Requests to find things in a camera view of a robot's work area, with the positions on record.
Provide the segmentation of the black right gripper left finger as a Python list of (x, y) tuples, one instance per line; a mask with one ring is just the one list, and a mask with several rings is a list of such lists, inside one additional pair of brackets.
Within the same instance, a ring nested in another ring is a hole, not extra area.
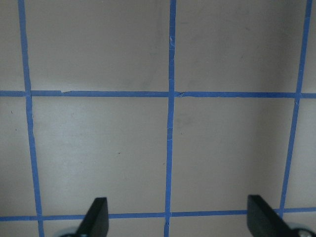
[(106, 197), (97, 197), (75, 232), (76, 237), (106, 237), (109, 231)]

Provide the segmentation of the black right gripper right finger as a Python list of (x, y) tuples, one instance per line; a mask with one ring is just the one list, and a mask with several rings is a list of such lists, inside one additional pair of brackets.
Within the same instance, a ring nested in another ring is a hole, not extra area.
[(248, 195), (246, 223), (253, 237), (299, 237), (260, 195)]

